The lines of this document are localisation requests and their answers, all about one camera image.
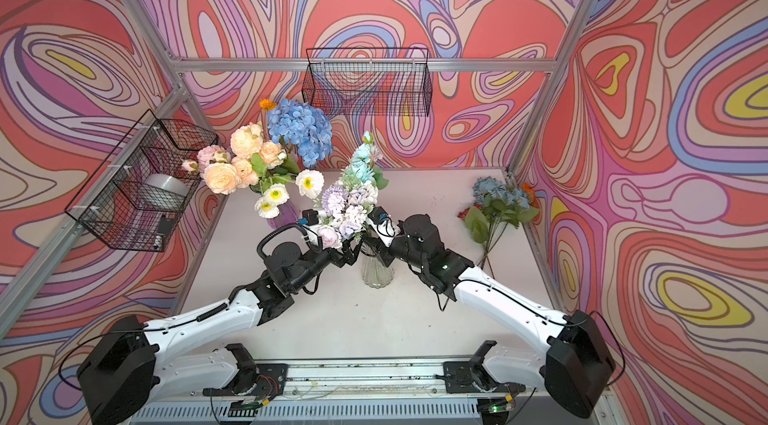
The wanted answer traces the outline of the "pink rose flower stem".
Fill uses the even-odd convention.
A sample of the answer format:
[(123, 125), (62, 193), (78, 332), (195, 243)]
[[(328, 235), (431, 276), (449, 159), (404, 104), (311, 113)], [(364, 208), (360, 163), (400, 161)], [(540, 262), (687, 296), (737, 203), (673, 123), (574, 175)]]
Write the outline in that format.
[(229, 163), (230, 153), (220, 145), (209, 145), (197, 152), (195, 159), (184, 159), (181, 168), (187, 173), (202, 175), (212, 164)]

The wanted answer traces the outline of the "clear ribbed glass vase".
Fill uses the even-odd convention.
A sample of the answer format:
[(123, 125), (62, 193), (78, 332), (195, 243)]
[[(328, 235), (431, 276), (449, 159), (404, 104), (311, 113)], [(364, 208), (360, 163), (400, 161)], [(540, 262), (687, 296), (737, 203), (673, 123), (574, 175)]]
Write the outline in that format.
[(364, 244), (359, 255), (363, 282), (374, 289), (381, 289), (391, 284), (394, 270), (384, 265), (373, 248)]

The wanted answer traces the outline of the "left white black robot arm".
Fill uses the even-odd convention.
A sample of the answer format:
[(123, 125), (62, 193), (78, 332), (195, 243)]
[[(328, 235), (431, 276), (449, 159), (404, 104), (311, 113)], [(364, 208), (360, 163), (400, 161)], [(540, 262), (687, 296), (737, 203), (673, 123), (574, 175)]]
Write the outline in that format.
[(244, 345), (196, 348), (278, 318), (330, 264), (353, 264), (360, 248), (302, 251), (294, 242), (265, 256), (266, 271), (208, 306), (165, 319), (118, 320), (81, 363), (76, 378), (94, 424), (121, 424), (146, 404), (201, 389), (249, 395), (264, 375)]

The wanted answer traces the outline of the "orange poppy flower stem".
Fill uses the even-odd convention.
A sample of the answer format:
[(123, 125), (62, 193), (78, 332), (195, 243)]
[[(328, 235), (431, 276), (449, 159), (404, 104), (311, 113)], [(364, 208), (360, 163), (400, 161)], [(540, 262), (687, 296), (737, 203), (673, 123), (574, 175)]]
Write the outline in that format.
[(269, 114), (273, 109), (277, 107), (278, 104), (271, 99), (263, 98), (259, 101), (260, 122), (262, 125), (264, 137), (268, 140), (271, 139), (271, 132), (269, 131)]

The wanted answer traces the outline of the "teal white bouquet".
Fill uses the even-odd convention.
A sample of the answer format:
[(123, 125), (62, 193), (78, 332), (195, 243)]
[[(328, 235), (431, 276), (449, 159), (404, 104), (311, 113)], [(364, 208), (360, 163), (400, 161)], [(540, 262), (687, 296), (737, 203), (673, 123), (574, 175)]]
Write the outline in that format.
[(482, 247), (477, 265), (493, 273), (490, 254), (506, 229), (517, 229), (532, 221), (540, 210), (528, 200), (520, 187), (490, 176), (478, 178), (472, 192), (473, 203), (469, 206), (473, 208), (464, 220), (460, 220), (472, 240)]

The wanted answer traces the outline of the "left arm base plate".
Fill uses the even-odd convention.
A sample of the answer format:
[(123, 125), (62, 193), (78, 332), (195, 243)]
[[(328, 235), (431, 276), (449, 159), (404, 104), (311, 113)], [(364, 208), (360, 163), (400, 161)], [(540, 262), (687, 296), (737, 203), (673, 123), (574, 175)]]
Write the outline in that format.
[(284, 393), (287, 384), (287, 363), (257, 363), (237, 372), (223, 388), (206, 388), (206, 397), (250, 396), (274, 399)]

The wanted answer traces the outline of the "cream rose flower stem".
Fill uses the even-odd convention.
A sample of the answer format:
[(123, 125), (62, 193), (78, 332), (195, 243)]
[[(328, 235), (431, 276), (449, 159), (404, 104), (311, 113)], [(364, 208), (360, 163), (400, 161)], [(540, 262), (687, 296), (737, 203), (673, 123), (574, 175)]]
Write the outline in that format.
[(239, 127), (230, 136), (230, 148), (235, 156), (250, 159), (263, 145), (263, 130), (259, 123)]

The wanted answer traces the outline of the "pale blue rose stem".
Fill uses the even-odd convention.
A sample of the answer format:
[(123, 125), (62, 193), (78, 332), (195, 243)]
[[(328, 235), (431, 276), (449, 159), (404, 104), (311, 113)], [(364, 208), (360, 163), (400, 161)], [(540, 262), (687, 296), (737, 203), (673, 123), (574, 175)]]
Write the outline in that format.
[(370, 131), (362, 136), (362, 143), (353, 152), (348, 165), (343, 169), (340, 183), (348, 189), (362, 186), (365, 183), (374, 185), (377, 189), (385, 189), (389, 180), (384, 176), (383, 169), (377, 162), (383, 154)]

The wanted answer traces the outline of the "lilac white mixed bouquet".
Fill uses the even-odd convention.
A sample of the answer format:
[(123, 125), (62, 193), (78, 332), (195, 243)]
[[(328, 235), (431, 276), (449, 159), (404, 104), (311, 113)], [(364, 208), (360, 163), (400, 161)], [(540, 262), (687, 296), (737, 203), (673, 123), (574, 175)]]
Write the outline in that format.
[(348, 186), (337, 181), (315, 200), (319, 223), (313, 230), (324, 248), (341, 250), (366, 231), (368, 214), (378, 202), (379, 189), (373, 182)]

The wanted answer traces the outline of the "blue hydrangea flower stem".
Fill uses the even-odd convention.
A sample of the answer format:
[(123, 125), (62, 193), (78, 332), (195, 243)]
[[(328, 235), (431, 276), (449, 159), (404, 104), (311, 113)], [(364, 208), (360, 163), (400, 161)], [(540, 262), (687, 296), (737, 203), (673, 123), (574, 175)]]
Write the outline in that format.
[(333, 151), (333, 130), (325, 113), (309, 103), (282, 99), (267, 112), (270, 137), (293, 145), (306, 168), (313, 168)]

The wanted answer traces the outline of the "blue purple glass vase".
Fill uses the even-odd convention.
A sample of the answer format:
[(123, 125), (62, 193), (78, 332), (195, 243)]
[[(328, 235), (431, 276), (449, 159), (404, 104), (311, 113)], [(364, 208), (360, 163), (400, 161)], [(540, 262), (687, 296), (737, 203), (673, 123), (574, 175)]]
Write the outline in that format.
[(273, 218), (267, 218), (267, 224), (273, 229), (279, 229), (285, 225), (295, 223), (300, 219), (300, 211), (292, 201), (280, 204), (277, 208), (278, 215)]

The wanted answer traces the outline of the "orange gerbera flower stem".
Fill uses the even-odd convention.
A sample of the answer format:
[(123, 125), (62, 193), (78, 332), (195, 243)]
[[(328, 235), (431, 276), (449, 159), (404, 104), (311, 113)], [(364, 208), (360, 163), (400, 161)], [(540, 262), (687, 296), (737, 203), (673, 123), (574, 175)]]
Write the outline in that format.
[(522, 183), (522, 184), (520, 185), (520, 188), (523, 190), (523, 192), (524, 192), (524, 193), (525, 193), (525, 195), (527, 196), (528, 200), (529, 200), (531, 203), (533, 203), (533, 202), (535, 201), (536, 197), (535, 197), (535, 192), (534, 192), (534, 190), (531, 188), (531, 186), (530, 186), (530, 185), (528, 185), (527, 183)]

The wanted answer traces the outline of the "red sunflower stem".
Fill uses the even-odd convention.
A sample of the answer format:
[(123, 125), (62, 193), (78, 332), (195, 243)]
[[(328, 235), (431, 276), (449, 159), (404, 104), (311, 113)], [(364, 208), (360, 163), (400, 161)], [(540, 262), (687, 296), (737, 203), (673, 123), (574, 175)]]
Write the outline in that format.
[(472, 208), (473, 208), (473, 206), (469, 206), (469, 207), (465, 208), (464, 210), (462, 210), (458, 214), (458, 218), (461, 219), (461, 220), (464, 220)]

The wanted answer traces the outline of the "peach rose flower stem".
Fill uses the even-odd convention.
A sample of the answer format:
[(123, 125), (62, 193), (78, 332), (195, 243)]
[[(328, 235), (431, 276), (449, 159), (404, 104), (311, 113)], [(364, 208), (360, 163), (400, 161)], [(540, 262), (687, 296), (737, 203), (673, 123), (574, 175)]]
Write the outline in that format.
[(198, 175), (213, 193), (229, 195), (239, 189), (252, 189), (262, 177), (274, 174), (287, 158), (284, 147), (268, 141), (250, 159), (231, 155), (229, 163), (212, 164)]

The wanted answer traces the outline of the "white yellow-centred poppy stem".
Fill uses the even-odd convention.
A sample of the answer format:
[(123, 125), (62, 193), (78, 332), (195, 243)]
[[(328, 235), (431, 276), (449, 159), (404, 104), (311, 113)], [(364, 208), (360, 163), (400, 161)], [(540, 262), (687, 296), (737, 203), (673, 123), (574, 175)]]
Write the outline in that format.
[(278, 206), (292, 201), (295, 195), (309, 200), (317, 199), (325, 186), (325, 176), (317, 170), (305, 169), (298, 173), (268, 174), (260, 179), (252, 189), (259, 198), (254, 206), (257, 214), (263, 218), (278, 215)]

